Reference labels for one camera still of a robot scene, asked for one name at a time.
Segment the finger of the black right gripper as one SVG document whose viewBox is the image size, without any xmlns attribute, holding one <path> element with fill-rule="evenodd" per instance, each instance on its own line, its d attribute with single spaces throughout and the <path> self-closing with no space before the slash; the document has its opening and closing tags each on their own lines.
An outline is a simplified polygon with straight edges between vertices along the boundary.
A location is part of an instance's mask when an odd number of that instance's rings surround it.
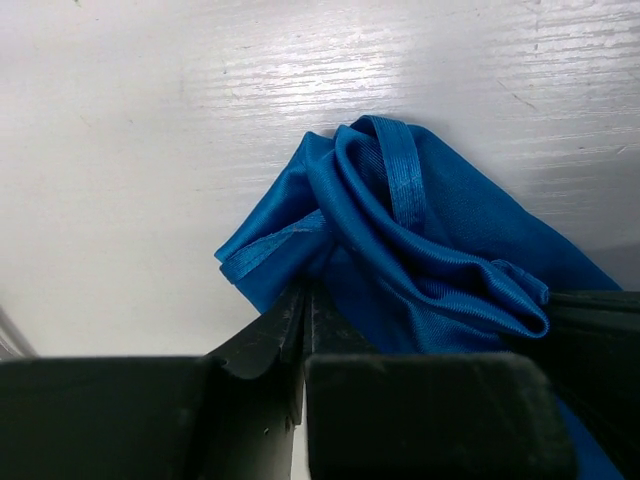
<svg viewBox="0 0 640 480">
<path fill-rule="evenodd" d="M 504 335 L 551 380 L 582 479 L 639 476 L 639 295 L 552 294 L 539 339 Z"/>
</svg>

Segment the blue satin napkin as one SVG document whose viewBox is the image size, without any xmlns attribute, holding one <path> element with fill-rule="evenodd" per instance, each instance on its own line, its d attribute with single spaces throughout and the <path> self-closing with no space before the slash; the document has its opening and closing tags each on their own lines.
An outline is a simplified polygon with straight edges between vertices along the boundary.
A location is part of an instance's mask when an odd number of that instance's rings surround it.
<svg viewBox="0 0 640 480">
<path fill-rule="evenodd" d="M 437 135 L 380 116 L 306 134 L 216 257 L 259 311 L 322 284 L 384 354 L 501 352 L 549 335 L 552 292 L 619 290 Z"/>
</svg>

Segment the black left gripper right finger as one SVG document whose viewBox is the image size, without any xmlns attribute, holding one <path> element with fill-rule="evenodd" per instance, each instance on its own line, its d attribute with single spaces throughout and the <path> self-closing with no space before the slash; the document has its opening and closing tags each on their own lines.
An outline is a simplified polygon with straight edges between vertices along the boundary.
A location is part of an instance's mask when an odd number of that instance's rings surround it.
<svg viewBox="0 0 640 480">
<path fill-rule="evenodd" d="M 315 479 L 571 479 L 543 372 L 513 353 L 384 355 L 313 286 L 304 308 Z"/>
</svg>

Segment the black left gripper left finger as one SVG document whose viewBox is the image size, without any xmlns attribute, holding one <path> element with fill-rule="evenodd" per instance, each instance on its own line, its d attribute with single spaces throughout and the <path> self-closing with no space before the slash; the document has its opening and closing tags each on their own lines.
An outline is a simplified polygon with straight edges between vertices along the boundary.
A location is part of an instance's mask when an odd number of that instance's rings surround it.
<svg viewBox="0 0 640 480">
<path fill-rule="evenodd" d="M 5 479 L 287 479 L 304 290 L 203 356 L 1 365 Z"/>
</svg>

